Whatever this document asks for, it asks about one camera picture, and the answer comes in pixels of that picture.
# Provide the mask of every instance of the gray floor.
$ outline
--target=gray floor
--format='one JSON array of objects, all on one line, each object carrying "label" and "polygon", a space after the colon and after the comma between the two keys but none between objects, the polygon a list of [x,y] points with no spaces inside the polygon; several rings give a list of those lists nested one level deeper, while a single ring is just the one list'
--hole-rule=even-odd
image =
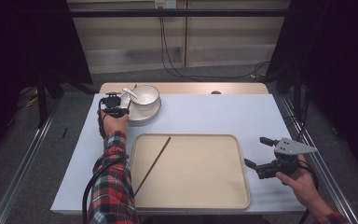
[{"label": "gray floor", "polygon": [[[200,81],[253,82],[256,79],[251,77],[229,78],[246,75],[251,73],[253,69],[254,67],[250,65],[233,65],[182,68],[178,71],[186,76],[199,76],[196,78]],[[263,74],[265,69],[266,67],[263,67],[258,74]],[[93,80],[94,84],[89,85],[89,87],[94,90],[98,90],[104,82],[193,81],[189,78],[169,75],[164,70],[100,74],[93,75]],[[92,101],[91,95],[86,95],[67,85],[63,85],[63,88],[65,95],[59,101],[59,107],[45,140],[35,155],[19,194],[14,195],[15,201],[6,217],[6,223],[81,223],[80,216],[63,216],[49,210],[64,176],[66,166],[71,160]],[[285,116],[281,98],[292,97],[292,92],[284,95],[277,94],[275,83],[269,83],[268,90],[274,94],[278,106],[282,109],[282,115]],[[27,103],[30,94],[32,94],[31,91],[20,98],[20,108],[14,116],[11,126],[6,133],[2,133],[3,137],[0,142],[0,199],[5,194],[11,179],[15,176],[36,133],[38,124],[37,105],[21,107]],[[54,102],[54,99],[48,97],[49,105],[53,105]],[[345,140],[334,135],[332,124],[312,100],[310,101],[306,127],[358,217],[358,161],[352,156]],[[295,138],[296,131],[290,122],[288,122],[288,129],[292,137]],[[321,194],[334,206],[334,201],[324,186],[321,186]],[[300,217],[301,214],[281,214],[266,215],[265,219],[270,223],[280,224],[297,223]],[[309,217],[307,223],[311,222],[312,217]]]}]

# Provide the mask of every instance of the hand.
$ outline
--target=hand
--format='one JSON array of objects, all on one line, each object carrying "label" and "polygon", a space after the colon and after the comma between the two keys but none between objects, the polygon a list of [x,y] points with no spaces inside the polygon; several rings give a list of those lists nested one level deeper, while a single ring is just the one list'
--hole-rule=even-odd
[{"label": "hand", "polygon": [[[298,155],[297,157],[300,163],[305,161],[303,155]],[[315,217],[324,217],[333,213],[331,207],[324,201],[315,188],[312,175],[309,171],[298,168],[292,177],[281,172],[278,172],[276,176],[283,184],[293,189],[298,201],[306,206]]]},{"label": "hand", "polygon": [[128,114],[125,114],[123,117],[116,119],[106,114],[102,110],[100,113],[103,120],[103,130],[106,136],[115,131],[121,131],[123,133],[127,132],[127,121],[130,118]]}]

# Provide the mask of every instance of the spoon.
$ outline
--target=spoon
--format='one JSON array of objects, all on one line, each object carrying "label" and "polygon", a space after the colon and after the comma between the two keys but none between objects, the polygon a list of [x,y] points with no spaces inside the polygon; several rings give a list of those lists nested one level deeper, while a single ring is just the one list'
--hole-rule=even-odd
[{"label": "spoon", "polygon": [[135,99],[140,100],[140,99],[139,99],[139,96],[138,96],[135,92],[130,91],[130,90],[127,89],[127,88],[123,88],[123,91],[125,91],[125,92],[131,94],[133,97],[135,97]]}]

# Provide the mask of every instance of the white plate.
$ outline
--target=white plate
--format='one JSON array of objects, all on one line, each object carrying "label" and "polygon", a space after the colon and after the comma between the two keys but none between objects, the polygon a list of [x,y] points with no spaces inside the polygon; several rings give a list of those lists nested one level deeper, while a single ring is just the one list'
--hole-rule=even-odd
[{"label": "white plate", "polygon": [[[121,95],[121,107],[127,108],[130,103],[130,95],[128,93],[123,93]],[[156,106],[151,110],[137,110],[130,104],[130,120],[129,121],[146,121],[152,119],[157,115],[159,109],[161,108],[161,99],[158,98]]]}]

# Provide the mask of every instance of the white tabletop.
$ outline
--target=white tabletop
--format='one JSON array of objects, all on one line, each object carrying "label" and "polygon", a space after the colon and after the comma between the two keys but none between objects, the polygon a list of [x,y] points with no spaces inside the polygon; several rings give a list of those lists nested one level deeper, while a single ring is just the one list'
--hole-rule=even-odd
[{"label": "white tabletop", "polygon": [[[97,109],[104,94],[96,94],[88,117],[68,165],[51,211],[80,214],[84,189],[92,176],[94,162],[103,153],[103,139],[98,132]],[[259,143],[259,137],[290,138],[280,111],[269,94],[162,94],[161,109],[151,120],[130,123],[127,152],[142,133],[217,133],[232,134],[240,143],[243,157],[257,164],[275,159],[273,148]],[[142,209],[139,214],[266,214],[304,211],[289,187],[277,178],[260,180],[256,172],[246,169],[250,205],[243,210],[175,210]]]}]

